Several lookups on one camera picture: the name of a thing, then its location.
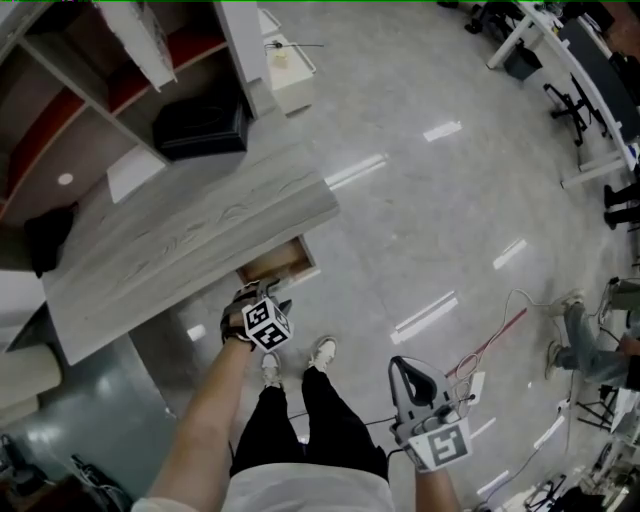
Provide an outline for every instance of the black box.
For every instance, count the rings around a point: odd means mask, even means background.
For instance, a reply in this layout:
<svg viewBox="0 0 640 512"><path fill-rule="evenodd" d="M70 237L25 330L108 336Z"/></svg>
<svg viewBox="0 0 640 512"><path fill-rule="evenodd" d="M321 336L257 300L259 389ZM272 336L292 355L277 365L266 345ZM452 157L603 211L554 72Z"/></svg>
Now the black box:
<svg viewBox="0 0 640 512"><path fill-rule="evenodd" d="M166 105L153 123L156 148L171 160L247 150L249 120L238 88Z"/></svg>

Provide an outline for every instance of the white shelf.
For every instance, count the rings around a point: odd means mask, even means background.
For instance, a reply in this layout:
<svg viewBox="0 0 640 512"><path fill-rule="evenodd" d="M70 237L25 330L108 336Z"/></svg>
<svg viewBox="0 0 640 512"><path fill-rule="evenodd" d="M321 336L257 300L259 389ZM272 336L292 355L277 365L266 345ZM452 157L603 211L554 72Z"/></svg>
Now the white shelf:
<svg viewBox="0 0 640 512"><path fill-rule="evenodd" d="M313 75L315 66L304 51L289 42L282 34L265 38L264 44L281 43L284 48L286 67L276 63L278 50L267 50L267 67L271 77L271 88L276 102L285 114L307 107L313 103Z"/></svg>

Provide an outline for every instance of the red shelf panel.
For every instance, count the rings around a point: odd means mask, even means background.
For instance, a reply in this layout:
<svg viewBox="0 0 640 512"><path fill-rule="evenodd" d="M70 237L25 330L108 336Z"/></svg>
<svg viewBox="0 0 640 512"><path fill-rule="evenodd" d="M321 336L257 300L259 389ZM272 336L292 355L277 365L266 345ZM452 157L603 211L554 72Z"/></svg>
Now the red shelf panel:
<svg viewBox="0 0 640 512"><path fill-rule="evenodd" d="M65 87L33 122L11 153L7 176L7 203L42 154L84 110L84 107L85 102L71 89Z"/></svg>
<svg viewBox="0 0 640 512"><path fill-rule="evenodd" d="M189 26L169 34L167 40L176 73L227 46L222 36ZM116 115L151 87L149 80L131 60L111 74L107 85L109 109Z"/></svg>

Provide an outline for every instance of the gray pants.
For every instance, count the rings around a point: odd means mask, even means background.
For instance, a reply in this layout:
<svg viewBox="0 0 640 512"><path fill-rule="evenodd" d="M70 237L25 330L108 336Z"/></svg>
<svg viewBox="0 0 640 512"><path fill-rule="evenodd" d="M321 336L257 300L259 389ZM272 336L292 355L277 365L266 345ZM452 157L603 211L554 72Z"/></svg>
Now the gray pants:
<svg viewBox="0 0 640 512"><path fill-rule="evenodd" d="M628 356L622 352L598 350L589 318L582 304L574 304L564 314L571 348L563 348L555 365L565 370L580 370L586 381L624 387L629 373Z"/></svg>

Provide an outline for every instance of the trash bin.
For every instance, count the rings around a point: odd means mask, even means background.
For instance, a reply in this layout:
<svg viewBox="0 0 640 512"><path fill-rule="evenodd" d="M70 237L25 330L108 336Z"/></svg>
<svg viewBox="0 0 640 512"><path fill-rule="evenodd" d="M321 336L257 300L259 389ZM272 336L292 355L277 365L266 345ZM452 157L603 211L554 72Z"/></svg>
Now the trash bin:
<svg viewBox="0 0 640 512"><path fill-rule="evenodd" d="M516 47L504 61L505 71L518 80L526 80L541 67L540 59L535 53L524 47L522 39L518 41Z"/></svg>

